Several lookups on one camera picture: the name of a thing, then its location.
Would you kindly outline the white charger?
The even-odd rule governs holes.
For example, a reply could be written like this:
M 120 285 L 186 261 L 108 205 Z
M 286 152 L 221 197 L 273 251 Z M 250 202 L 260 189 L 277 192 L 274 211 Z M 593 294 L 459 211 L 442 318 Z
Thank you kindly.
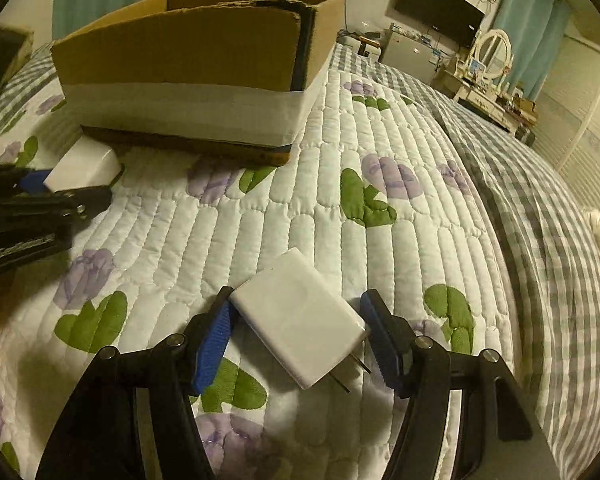
M 44 180 L 52 192 L 110 185 L 122 165 L 113 148 L 88 136 L 81 136 Z

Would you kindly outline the white charger plug adapter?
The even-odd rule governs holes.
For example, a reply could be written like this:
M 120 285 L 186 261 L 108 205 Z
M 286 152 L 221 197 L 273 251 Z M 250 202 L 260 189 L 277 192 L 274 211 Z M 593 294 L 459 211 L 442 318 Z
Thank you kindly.
M 368 334 L 361 315 L 297 248 L 239 285 L 230 303 L 303 390 L 329 375 Z

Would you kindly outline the brown cardboard box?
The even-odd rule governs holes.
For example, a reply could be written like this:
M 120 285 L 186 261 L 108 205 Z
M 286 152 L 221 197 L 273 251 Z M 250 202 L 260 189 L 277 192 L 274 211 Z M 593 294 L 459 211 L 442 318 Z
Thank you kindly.
M 52 58 L 94 139 L 283 166 L 343 11 L 344 0 L 142 0 L 56 41 Z

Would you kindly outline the white floral quilted mat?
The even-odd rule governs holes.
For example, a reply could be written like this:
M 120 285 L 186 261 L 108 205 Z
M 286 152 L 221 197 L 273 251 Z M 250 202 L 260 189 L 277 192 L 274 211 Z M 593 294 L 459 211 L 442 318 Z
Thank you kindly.
M 44 445 L 98 344 L 150 348 L 224 285 L 295 247 L 351 304 L 387 307 L 446 348 L 501 352 L 514 368 L 512 298 L 494 229 L 460 155 L 406 90 L 330 70 L 278 168 L 230 168 L 122 148 L 111 206 L 63 254 L 0 276 L 0 451 L 33 479 Z M 80 127 L 57 77 L 0 101 L 0 163 L 55 166 Z M 301 390 L 244 323 L 193 411 L 227 479 L 380 479 L 406 402 L 373 353 Z

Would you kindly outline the white louvered wardrobe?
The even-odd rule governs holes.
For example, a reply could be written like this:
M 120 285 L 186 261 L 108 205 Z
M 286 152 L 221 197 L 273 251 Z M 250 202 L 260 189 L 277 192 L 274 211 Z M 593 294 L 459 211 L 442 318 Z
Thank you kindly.
M 581 206 L 600 211 L 600 47 L 565 36 L 535 104 L 533 149 Z

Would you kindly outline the white dressing table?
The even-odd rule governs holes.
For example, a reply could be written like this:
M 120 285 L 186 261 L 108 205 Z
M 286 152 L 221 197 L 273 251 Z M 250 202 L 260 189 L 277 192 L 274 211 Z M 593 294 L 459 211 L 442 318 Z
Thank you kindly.
M 455 76 L 446 68 L 437 69 L 431 87 L 452 101 L 464 106 L 486 122 L 505 130 L 522 143 L 532 146 L 535 134 L 530 124 L 513 107 L 498 102 L 495 96 L 489 96 L 475 84 Z

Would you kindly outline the oval white vanity mirror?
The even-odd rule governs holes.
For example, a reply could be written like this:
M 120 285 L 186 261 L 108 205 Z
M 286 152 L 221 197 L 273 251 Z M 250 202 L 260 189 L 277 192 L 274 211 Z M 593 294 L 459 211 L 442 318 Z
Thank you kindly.
M 490 29 L 472 45 L 466 70 L 473 80 L 494 81 L 510 71 L 513 60 L 513 47 L 506 31 Z

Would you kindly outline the silver mini fridge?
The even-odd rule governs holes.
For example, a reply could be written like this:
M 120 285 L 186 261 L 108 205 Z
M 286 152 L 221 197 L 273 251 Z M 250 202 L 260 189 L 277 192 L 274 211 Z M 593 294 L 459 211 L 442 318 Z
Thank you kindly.
M 433 47 L 390 30 L 380 62 L 411 75 L 424 84 L 431 84 L 442 63 L 441 58 L 441 53 Z

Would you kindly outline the teal curtain right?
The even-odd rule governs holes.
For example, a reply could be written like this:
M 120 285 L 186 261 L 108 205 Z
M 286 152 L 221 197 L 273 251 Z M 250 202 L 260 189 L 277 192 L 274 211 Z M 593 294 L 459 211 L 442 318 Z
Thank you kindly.
M 514 56 L 506 84 L 535 101 L 555 62 L 571 14 L 566 0 L 500 0 L 493 28 L 508 35 Z

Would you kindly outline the black wall television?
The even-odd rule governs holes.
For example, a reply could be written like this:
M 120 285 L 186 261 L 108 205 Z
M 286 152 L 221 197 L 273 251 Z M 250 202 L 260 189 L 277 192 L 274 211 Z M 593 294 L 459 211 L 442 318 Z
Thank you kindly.
M 463 48 L 472 45 L 484 18 L 484 13 L 466 0 L 394 0 L 393 7 Z

